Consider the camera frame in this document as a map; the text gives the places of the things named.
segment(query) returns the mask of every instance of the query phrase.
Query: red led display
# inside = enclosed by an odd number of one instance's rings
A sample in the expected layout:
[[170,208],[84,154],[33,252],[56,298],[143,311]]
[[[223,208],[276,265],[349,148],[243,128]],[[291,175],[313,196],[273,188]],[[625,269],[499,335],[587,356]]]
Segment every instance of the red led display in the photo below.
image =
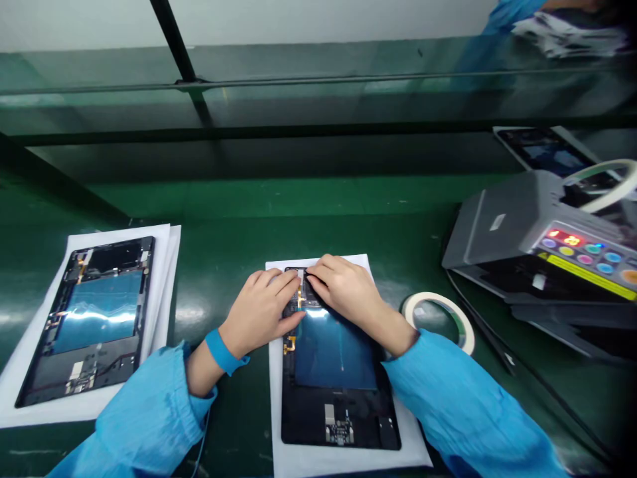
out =
[[579,247],[582,245],[582,238],[569,234],[568,232],[557,230],[557,229],[549,231],[548,236],[551,239],[561,241],[570,247]]

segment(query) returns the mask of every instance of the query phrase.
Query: green workbench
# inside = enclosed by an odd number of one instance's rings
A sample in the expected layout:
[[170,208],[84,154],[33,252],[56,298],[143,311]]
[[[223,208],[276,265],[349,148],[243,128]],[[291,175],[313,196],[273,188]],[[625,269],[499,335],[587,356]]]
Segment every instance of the green workbench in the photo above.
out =
[[[456,299],[440,267],[456,203],[505,175],[368,177],[101,185],[93,191],[145,223],[182,224],[169,343],[199,343],[225,319],[247,276],[267,260],[369,255],[382,297],[398,308],[410,294]],[[19,188],[0,188],[0,364],[17,344],[63,257],[66,236],[105,228]],[[622,425],[629,371],[585,360],[513,320],[494,295],[459,280],[485,319],[533,364],[609,445]],[[272,474],[267,348],[219,383],[200,475]],[[550,435],[577,474],[603,466],[583,434],[524,371],[508,376],[478,335],[474,358]],[[44,475],[94,428],[93,422],[0,430],[0,475]],[[196,451],[176,476],[192,473]],[[421,470],[408,473],[422,475]],[[444,467],[431,474],[445,475]]]

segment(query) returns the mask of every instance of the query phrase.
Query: masking tape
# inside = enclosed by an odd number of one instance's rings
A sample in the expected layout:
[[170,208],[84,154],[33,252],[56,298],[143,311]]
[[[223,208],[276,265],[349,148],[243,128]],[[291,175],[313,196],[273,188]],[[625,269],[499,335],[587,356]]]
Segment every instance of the masking tape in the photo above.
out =
[[401,311],[403,316],[407,319],[407,322],[409,322],[414,329],[416,328],[413,320],[413,311],[419,303],[424,301],[439,305],[449,312],[458,327],[460,335],[460,338],[458,339],[458,347],[460,347],[467,355],[471,355],[476,347],[476,336],[473,333],[473,327],[471,327],[471,323],[466,318],[464,312],[462,312],[462,309],[446,297],[433,292],[419,292],[408,297],[403,304]]
[[613,159],[612,161],[605,161],[604,163],[599,163],[582,169],[581,171],[577,171],[575,174],[564,178],[563,184],[565,186],[571,186],[582,179],[619,168],[628,168],[628,172],[621,183],[617,184],[617,186],[612,188],[602,197],[580,206],[582,211],[590,212],[592,214],[616,203],[635,190],[637,187],[637,161],[633,161],[632,159]]

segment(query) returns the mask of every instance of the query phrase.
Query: blue wristband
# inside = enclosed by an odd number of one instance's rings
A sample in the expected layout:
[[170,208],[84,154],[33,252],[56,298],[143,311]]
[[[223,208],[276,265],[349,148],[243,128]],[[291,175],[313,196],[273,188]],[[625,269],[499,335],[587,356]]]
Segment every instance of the blue wristband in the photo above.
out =
[[241,360],[234,358],[234,355],[230,353],[226,344],[224,344],[224,341],[221,339],[219,329],[209,332],[206,336],[206,344],[208,344],[208,350],[210,350],[210,353],[214,357],[214,361],[217,362],[217,365],[229,376],[232,376],[237,368],[247,365],[250,361],[247,355]]

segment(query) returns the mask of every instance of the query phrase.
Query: yellow button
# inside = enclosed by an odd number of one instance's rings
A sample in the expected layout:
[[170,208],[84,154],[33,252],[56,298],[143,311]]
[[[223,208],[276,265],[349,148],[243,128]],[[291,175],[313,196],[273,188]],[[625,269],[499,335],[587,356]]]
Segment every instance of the yellow button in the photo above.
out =
[[637,284],[637,271],[634,269],[627,269],[623,271],[622,279],[628,283]]

